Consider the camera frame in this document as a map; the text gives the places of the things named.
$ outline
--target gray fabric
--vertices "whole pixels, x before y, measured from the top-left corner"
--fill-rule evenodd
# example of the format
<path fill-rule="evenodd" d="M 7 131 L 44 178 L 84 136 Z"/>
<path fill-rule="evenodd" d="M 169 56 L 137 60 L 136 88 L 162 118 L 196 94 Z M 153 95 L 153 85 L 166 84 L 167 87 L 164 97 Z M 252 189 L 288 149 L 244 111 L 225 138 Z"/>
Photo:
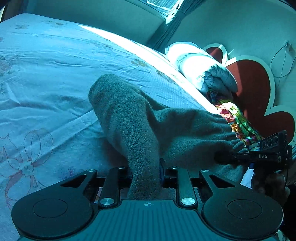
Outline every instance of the gray fabric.
<path fill-rule="evenodd" d="M 177 12 L 170 14 L 158 27 L 146 43 L 146 46 L 164 53 L 168 41 L 177 31 L 183 18 L 199 7 L 204 1 L 205 0 L 184 0 Z"/>
<path fill-rule="evenodd" d="M 221 116 L 167 107 L 113 74 L 93 84 L 89 100 L 108 141 L 126 157 L 133 172 L 128 199 L 174 199 L 170 188 L 161 188 L 160 158 L 170 166 L 188 169 L 191 175 L 209 169 L 242 181 L 248 166 L 214 161 L 218 150 L 245 151 Z"/>

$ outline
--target window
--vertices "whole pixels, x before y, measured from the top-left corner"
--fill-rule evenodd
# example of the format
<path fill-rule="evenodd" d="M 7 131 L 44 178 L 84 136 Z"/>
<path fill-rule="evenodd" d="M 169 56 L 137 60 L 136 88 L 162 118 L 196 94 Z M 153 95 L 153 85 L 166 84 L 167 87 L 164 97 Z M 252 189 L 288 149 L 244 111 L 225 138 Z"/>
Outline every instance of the window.
<path fill-rule="evenodd" d="M 168 16 L 169 12 L 174 6 L 180 2 L 180 0 L 138 0 L 146 3 L 148 6 L 154 8 L 158 12 L 165 16 Z"/>

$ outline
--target wrinkled fabric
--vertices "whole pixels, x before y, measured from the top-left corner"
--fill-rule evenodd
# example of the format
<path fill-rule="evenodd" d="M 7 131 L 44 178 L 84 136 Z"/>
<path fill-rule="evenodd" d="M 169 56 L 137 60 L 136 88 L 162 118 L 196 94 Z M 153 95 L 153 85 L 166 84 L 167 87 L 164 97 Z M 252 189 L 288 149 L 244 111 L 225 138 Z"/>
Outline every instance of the wrinkled fabric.
<path fill-rule="evenodd" d="M 211 55 L 194 43 L 176 42 L 165 49 L 168 60 L 202 94 L 212 89 L 229 99 L 237 92 L 233 75 Z"/>
<path fill-rule="evenodd" d="M 128 160 L 133 180 L 128 199 L 174 199 L 160 185 L 159 159 L 198 174 L 209 169 L 241 182 L 248 165 L 214 160 L 217 151 L 246 151 L 225 119 L 196 109 L 170 108 L 124 79 L 106 74 L 89 91 L 89 100 L 110 144 Z"/>
<path fill-rule="evenodd" d="M 218 114 L 166 58 L 146 46 L 34 14 L 0 23 L 1 241 L 19 239 L 10 215 L 23 196 L 87 169 L 105 177 L 127 164 L 107 141 L 88 100 L 92 84 L 110 73 L 166 106 Z"/>

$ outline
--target sunlight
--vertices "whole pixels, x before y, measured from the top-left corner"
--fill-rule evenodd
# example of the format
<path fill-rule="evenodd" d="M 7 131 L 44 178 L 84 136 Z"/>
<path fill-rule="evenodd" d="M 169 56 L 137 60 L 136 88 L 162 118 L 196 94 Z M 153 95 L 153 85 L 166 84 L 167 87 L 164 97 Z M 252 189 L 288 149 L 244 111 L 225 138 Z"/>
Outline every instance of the sunlight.
<path fill-rule="evenodd" d="M 190 94 L 197 102 L 199 102 L 208 112 L 218 114 L 219 112 L 214 105 L 212 105 L 206 97 L 204 97 L 193 84 L 191 84 L 175 67 L 168 62 L 168 60 L 156 51 L 135 43 L 129 39 L 121 37 L 117 34 L 107 32 L 105 30 L 92 28 L 88 26 L 79 25 L 88 31 L 91 31 L 104 39 L 108 39 L 125 50 L 137 55 L 139 58 L 146 61 L 148 64 L 161 71 L 173 81 L 175 81 L 181 88 Z"/>

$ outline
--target flower-shaped headboard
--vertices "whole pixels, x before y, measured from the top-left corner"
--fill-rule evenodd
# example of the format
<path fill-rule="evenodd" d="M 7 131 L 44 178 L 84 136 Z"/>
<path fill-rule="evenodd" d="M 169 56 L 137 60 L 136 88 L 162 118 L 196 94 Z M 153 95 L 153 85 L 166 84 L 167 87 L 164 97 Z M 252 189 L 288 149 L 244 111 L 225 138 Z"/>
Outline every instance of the flower-shaped headboard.
<path fill-rule="evenodd" d="M 296 112 L 284 105 L 274 106 L 275 82 L 268 65 L 254 56 L 238 56 L 228 60 L 221 44 L 204 48 L 233 74 L 238 86 L 234 102 L 263 137 L 286 130 L 290 145 L 296 144 Z"/>

